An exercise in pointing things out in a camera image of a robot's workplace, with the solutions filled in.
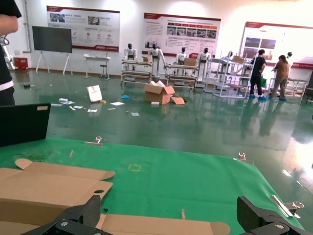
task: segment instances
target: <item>display screen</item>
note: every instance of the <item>display screen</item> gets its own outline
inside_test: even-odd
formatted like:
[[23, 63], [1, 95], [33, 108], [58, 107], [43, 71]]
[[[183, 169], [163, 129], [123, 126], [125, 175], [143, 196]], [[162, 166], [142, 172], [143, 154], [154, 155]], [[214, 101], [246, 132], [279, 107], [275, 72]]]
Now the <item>display screen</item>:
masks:
[[71, 29], [33, 26], [35, 50], [72, 53]]

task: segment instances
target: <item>red and white banner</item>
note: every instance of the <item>red and white banner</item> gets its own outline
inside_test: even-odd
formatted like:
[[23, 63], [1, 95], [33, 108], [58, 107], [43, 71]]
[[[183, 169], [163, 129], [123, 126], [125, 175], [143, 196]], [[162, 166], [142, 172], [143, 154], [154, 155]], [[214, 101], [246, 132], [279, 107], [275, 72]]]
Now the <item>red and white banner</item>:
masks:
[[142, 53], [155, 43], [168, 56], [176, 56], [182, 47], [187, 54], [205, 47], [215, 54], [220, 26], [221, 19], [144, 13]]
[[280, 55], [292, 52], [289, 62], [293, 68], [313, 68], [313, 27], [275, 23], [247, 22], [240, 55], [252, 58], [264, 49], [268, 65], [275, 65]]
[[118, 51], [119, 11], [47, 6], [49, 27], [70, 28], [73, 48]]

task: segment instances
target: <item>green mat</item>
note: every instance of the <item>green mat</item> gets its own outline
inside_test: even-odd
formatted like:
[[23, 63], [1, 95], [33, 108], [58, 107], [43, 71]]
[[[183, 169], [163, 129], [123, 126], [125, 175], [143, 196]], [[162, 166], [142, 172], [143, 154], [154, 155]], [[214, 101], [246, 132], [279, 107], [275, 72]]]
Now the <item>green mat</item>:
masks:
[[[16, 168], [18, 158], [114, 170], [102, 203], [108, 213], [181, 218], [185, 209], [186, 219], [221, 221], [234, 235], [244, 232], [236, 218], [238, 196], [280, 213], [270, 199], [275, 191], [256, 166], [228, 157], [62, 139], [0, 148], [0, 167]], [[288, 221], [302, 228], [295, 218]]]

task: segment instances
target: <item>black laptop lid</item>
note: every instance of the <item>black laptop lid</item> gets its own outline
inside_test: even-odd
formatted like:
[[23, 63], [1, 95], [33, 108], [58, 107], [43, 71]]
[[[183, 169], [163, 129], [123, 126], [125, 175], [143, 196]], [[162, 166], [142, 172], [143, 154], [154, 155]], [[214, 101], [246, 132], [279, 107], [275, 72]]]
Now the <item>black laptop lid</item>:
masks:
[[50, 107], [50, 104], [0, 107], [0, 146], [45, 139]]

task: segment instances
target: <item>green epoxy floor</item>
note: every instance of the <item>green epoxy floor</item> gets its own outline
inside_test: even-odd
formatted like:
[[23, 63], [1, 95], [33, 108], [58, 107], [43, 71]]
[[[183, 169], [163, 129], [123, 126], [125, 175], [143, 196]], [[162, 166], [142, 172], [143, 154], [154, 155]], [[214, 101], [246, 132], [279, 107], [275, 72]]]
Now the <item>green epoxy floor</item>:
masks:
[[[245, 152], [284, 202], [300, 201], [300, 223], [313, 232], [313, 105], [289, 102], [221, 99], [175, 88], [188, 102], [152, 107], [143, 101], [142, 84], [120, 87], [83, 75], [65, 78], [60, 73], [15, 72], [16, 104], [51, 102], [68, 98], [86, 110], [52, 107], [48, 136], [108, 143], [141, 145], [237, 158]], [[24, 90], [23, 84], [33, 84]], [[87, 86], [100, 85], [107, 104], [90, 104]], [[123, 94], [130, 97], [122, 101]], [[125, 105], [113, 106], [122, 101]], [[97, 108], [96, 114], [87, 113]], [[131, 112], [138, 112], [133, 117]]]

